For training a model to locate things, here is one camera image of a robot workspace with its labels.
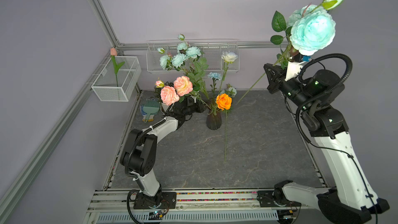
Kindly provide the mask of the teal rose branch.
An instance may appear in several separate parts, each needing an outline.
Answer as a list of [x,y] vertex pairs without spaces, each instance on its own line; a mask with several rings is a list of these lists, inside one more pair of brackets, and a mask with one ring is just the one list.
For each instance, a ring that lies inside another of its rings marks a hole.
[[287,69],[297,55],[311,57],[317,51],[330,45],[335,37],[336,23],[329,11],[337,8],[344,0],[322,0],[318,5],[309,4],[293,12],[288,18],[278,11],[273,15],[271,26],[276,35],[270,42],[280,46],[284,40],[287,46],[277,55],[273,66]]
[[227,149],[228,149],[228,113],[232,106],[232,99],[236,96],[237,91],[236,89],[227,84],[227,88],[224,91],[225,94],[229,97],[229,105],[227,105],[227,109],[225,110],[225,141],[224,141],[224,159],[223,162],[226,163],[227,161]]

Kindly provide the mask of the small blue carnation stem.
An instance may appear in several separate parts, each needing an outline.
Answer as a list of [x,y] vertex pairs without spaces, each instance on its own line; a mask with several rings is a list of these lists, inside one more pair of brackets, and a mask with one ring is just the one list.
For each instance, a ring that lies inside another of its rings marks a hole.
[[212,98],[216,98],[216,84],[217,81],[221,81],[222,80],[222,75],[220,73],[216,73],[216,72],[210,72],[208,74],[208,77],[212,80],[212,84],[211,86],[211,94],[212,94]]

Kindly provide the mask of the dark ribbed glass vase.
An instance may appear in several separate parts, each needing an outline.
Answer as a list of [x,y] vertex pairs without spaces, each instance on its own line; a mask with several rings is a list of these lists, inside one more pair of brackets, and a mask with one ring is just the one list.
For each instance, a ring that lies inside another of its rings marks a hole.
[[207,118],[206,118],[206,126],[211,130],[217,130],[221,128],[222,125],[222,116],[219,111],[215,113],[209,111]]

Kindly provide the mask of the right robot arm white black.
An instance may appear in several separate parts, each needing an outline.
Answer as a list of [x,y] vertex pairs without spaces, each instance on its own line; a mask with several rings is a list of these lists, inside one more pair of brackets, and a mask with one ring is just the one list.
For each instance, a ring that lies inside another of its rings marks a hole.
[[331,105],[344,90],[352,63],[346,62],[342,76],[322,69],[304,80],[306,69],[307,65],[301,65],[298,74],[288,78],[280,66],[265,64],[268,91],[281,92],[296,105],[297,129],[306,142],[323,152],[335,186],[321,189],[285,180],[275,185],[274,201],[281,206],[291,202],[310,206],[334,224],[366,223],[390,205],[371,188],[353,150],[346,120]]

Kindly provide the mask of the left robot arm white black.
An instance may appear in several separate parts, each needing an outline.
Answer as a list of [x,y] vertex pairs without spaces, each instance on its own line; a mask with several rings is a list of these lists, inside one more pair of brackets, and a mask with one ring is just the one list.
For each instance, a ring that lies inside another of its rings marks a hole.
[[164,200],[161,184],[153,170],[158,142],[178,130],[188,121],[187,117],[205,110],[206,106],[200,100],[195,102],[186,98],[169,106],[159,122],[142,130],[130,131],[120,156],[120,164],[124,166],[125,175],[136,181],[140,188],[136,196],[140,208],[159,207]]

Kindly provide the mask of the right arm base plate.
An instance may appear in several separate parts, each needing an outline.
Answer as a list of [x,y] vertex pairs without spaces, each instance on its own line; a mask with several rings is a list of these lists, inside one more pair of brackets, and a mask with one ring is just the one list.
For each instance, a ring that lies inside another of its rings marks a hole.
[[257,192],[257,201],[261,207],[294,207],[299,208],[302,205],[298,202],[288,201],[286,197],[278,190],[260,190]]

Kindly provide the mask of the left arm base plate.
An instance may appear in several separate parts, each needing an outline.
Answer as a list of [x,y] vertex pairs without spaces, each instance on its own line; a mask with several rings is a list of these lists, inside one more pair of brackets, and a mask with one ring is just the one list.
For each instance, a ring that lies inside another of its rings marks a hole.
[[138,193],[134,200],[134,209],[174,209],[177,203],[176,192],[160,192],[153,197]]

